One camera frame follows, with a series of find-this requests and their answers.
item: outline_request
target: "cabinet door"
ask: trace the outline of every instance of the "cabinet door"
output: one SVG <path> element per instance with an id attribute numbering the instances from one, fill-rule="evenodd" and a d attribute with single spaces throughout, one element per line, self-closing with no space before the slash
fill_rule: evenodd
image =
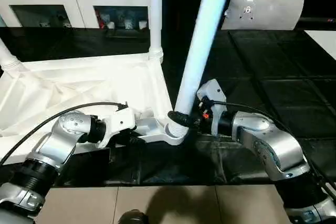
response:
<path id="1" fill-rule="evenodd" d="M 144 29 L 150 0 L 77 0 L 86 28 Z"/>
<path id="2" fill-rule="evenodd" d="M 82 27 L 76 0 L 0 0 L 8 27 Z"/>

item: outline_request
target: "black mat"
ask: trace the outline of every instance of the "black mat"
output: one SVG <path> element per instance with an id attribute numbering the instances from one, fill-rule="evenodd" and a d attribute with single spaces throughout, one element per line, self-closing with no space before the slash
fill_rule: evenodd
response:
<path id="1" fill-rule="evenodd" d="M 98 29 L 0 29 L 22 61 L 146 52 L 146 34 L 125 39 Z M 173 105 L 189 39 L 164 39 L 162 69 Z M 303 31 L 220 31 L 203 82 L 216 78 L 228 102 L 282 120 L 309 156 L 336 178 L 336 61 Z M 5 181 L 15 165 L 0 170 Z M 253 154 L 229 137 L 191 132 L 180 146 L 151 143 L 75 155 L 56 186 L 269 183 Z"/>

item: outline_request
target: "white table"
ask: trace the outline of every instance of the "white table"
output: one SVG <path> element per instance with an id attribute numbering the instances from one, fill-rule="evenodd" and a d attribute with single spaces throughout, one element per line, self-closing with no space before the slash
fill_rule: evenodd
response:
<path id="1" fill-rule="evenodd" d="M 336 31 L 305 32 L 336 60 Z"/>

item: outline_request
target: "tile floor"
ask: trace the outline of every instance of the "tile floor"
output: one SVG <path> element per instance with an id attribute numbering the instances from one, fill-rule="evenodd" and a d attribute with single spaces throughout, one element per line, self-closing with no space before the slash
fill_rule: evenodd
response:
<path id="1" fill-rule="evenodd" d="M 272 185 L 52 189 L 37 224 L 117 224 L 132 209 L 150 224 L 288 224 Z"/>

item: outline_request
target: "white stand leg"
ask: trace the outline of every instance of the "white stand leg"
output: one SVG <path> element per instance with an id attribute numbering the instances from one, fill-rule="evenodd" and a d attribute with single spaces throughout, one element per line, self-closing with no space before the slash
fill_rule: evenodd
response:
<path id="1" fill-rule="evenodd" d="M 175 111 L 191 112 L 225 1 L 201 1 Z M 169 132 L 176 137 L 186 135 L 187 131 L 188 128 L 173 121 L 169 124 Z"/>
<path id="2" fill-rule="evenodd" d="M 6 45 L 0 39 L 0 66 L 4 71 L 16 71 L 23 68 L 21 62 L 11 54 Z"/>
<path id="3" fill-rule="evenodd" d="M 161 28 L 162 28 L 162 3 L 161 0 L 151 0 L 151 46 L 149 49 L 150 58 L 160 58 L 163 60 L 163 51 L 161 47 Z"/>

